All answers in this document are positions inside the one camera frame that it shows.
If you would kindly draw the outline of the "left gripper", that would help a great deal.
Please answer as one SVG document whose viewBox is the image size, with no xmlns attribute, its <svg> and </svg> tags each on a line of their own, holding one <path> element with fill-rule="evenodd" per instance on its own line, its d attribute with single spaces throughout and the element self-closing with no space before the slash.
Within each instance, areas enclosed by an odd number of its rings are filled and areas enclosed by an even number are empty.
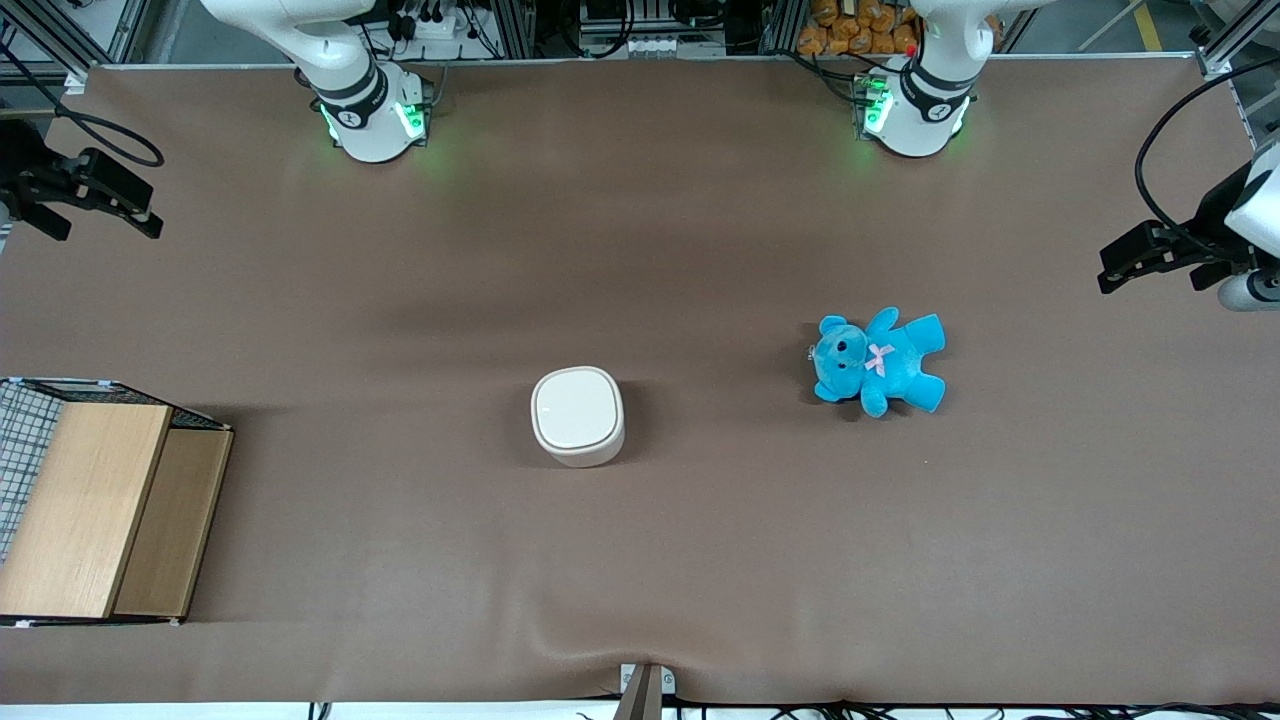
<svg viewBox="0 0 1280 720">
<path fill-rule="evenodd" d="M 1279 151 L 1258 150 L 1247 164 L 1204 193 L 1190 228 L 1229 258 L 1247 250 L 1279 258 Z M 1100 292 L 1114 293 L 1130 281 L 1197 264 L 1197 245 L 1157 220 L 1142 222 L 1100 250 Z M 1248 261 L 1215 260 L 1190 272 L 1201 292 L 1252 270 Z"/>
</svg>

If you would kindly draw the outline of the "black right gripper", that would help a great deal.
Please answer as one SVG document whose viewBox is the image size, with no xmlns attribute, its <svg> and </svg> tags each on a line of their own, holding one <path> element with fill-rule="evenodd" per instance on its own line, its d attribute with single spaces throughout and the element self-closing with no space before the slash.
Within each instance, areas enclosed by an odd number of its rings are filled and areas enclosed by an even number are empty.
<svg viewBox="0 0 1280 720">
<path fill-rule="evenodd" d="M 33 202 L 37 192 L 61 190 L 61 155 L 44 141 L 28 120 L 1 120 L 1 200 L 10 222 L 26 224 L 47 237 L 65 242 L 72 223 L 59 213 Z M 123 219 L 151 240 L 157 240 L 164 220 L 154 213 L 154 187 L 99 149 L 86 149 L 65 160 L 70 176 L 69 204 Z"/>
</svg>

